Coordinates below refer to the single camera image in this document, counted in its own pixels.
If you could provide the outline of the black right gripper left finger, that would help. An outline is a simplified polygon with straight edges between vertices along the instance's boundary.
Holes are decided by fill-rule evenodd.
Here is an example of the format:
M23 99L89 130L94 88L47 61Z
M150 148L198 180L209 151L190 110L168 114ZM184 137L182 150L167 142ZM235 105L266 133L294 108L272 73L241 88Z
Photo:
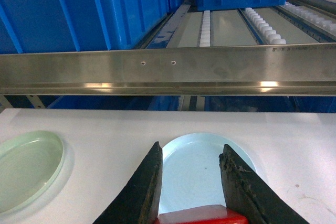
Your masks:
M155 142L124 188L94 223L154 223L162 189L163 152Z

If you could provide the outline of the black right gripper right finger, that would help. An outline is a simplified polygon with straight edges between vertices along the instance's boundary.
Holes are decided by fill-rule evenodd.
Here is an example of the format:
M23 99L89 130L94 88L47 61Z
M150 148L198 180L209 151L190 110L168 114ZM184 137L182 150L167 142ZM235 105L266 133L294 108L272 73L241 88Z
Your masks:
M226 206L249 223L307 223L228 144L219 166Z

